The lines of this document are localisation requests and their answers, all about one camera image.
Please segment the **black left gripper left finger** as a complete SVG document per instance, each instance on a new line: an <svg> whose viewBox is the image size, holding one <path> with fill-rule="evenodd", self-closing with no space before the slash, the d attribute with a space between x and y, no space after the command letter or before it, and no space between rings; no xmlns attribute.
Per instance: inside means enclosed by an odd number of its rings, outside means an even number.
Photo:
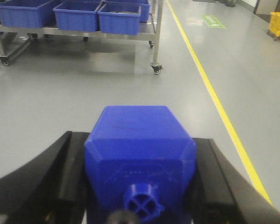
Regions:
<svg viewBox="0 0 280 224"><path fill-rule="evenodd" d="M87 201L85 132L66 131L0 178L0 224L80 224Z"/></svg>

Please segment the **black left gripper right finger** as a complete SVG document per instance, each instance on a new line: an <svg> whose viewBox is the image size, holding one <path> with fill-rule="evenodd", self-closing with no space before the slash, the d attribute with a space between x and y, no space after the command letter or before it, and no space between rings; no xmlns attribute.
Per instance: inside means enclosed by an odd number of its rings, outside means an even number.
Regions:
<svg viewBox="0 0 280 224"><path fill-rule="evenodd" d="M237 171L213 139L195 142L191 188L195 224L280 224L280 212Z"/></svg>

